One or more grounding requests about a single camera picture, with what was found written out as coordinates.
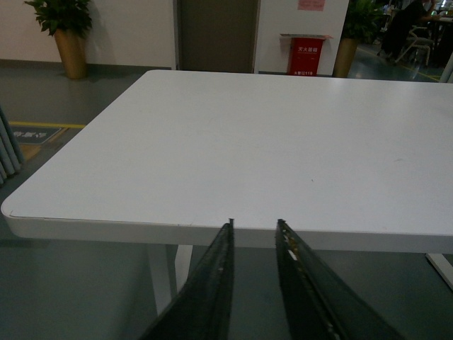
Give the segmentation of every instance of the gold plant pot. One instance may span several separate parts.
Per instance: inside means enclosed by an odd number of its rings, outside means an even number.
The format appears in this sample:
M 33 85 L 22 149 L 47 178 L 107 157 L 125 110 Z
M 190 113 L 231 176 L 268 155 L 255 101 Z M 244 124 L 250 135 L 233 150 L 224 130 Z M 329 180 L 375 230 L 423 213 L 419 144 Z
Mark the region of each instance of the gold plant pot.
M 54 37 L 66 76 L 70 79 L 86 78 L 87 69 L 83 40 L 72 30 L 58 29 Z
M 352 61 L 354 60 L 355 51 L 359 45 L 358 39 L 341 39 L 338 46 L 337 57 L 335 65 L 333 66 L 332 77 L 347 78 L 351 68 Z

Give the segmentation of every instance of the gray door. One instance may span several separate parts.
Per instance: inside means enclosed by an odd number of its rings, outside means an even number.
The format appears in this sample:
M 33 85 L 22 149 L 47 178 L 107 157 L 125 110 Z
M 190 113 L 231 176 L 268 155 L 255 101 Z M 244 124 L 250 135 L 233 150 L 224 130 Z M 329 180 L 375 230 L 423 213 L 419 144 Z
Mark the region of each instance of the gray door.
M 179 0 L 180 69 L 253 72 L 258 0 Z

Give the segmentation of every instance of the person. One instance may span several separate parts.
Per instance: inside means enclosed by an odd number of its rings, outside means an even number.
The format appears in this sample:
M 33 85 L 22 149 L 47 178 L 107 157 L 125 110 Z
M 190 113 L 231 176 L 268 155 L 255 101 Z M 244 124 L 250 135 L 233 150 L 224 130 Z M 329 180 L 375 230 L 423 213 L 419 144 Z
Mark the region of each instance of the person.
M 424 5 L 428 2 L 431 3 L 431 6 L 426 11 Z M 390 58 L 397 59 L 413 25 L 439 18 L 437 15 L 432 15 L 436 3 L 437 0 L 415 0 L 404 10 L 399 11 L 382 40 L 381 49 Z

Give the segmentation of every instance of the green leaves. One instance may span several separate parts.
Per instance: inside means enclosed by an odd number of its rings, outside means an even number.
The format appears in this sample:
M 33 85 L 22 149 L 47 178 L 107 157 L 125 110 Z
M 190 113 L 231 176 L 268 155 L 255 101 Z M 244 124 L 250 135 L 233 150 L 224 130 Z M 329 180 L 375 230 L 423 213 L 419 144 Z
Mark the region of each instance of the green leaves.
M 25 4 L 35 9 L 36 21 L 41 31 L 72 30 L 79 37 L 85 38 L 87 31 L 92 28 L 88 10 L 90 0 L 31 0 Z
M 373 0 L 350 1 L 341 37 L 370 43 L 377 31 L 376 22 L 383 15 L 381 6 Z

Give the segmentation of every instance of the red sign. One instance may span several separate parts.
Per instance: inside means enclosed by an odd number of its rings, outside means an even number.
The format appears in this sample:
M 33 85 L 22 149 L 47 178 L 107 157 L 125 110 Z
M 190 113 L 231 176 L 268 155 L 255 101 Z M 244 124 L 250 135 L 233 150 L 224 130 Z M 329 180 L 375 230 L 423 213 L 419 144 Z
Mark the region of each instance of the red sign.
M 322 11 L 326 0 L 299 0 L 297 9 L 305 11 Z
M 316 76 L 324 39 L 292 38 L 288 74 L 292 76 Z

